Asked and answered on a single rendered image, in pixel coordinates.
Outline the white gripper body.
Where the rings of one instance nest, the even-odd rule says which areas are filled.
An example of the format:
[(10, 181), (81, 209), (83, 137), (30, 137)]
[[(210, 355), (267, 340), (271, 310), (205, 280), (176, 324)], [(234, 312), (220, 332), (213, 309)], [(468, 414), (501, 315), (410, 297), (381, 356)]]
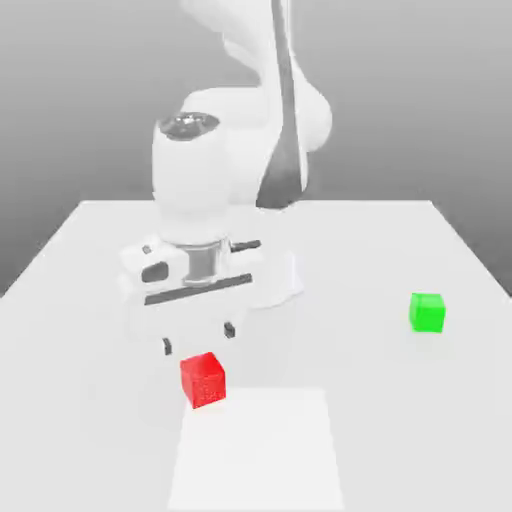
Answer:
[(219, 343), (225, 321), (235, 320), (239, 333), (255, 291), (247, 272), (200, 285), (144, 284), (126, 293), (124, 326), (140, 342), (169, 336), (173, 343)]

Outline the small red cube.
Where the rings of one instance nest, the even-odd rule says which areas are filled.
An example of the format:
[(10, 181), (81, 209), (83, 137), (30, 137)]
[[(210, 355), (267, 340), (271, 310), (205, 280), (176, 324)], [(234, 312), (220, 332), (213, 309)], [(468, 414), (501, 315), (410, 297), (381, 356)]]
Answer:
[(225, 371), (212, 352), (181, 360), (180, 374), (182, 389), (193, 409), (226, 398)]

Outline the small green cube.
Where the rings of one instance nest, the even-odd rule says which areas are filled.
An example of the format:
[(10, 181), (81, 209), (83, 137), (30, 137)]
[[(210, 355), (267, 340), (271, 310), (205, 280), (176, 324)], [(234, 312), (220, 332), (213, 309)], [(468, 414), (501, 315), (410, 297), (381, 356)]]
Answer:
[(446, 306), (440, 294), (411, 294), (409, 322), (414, 331), (441, 333), (445, 316)]

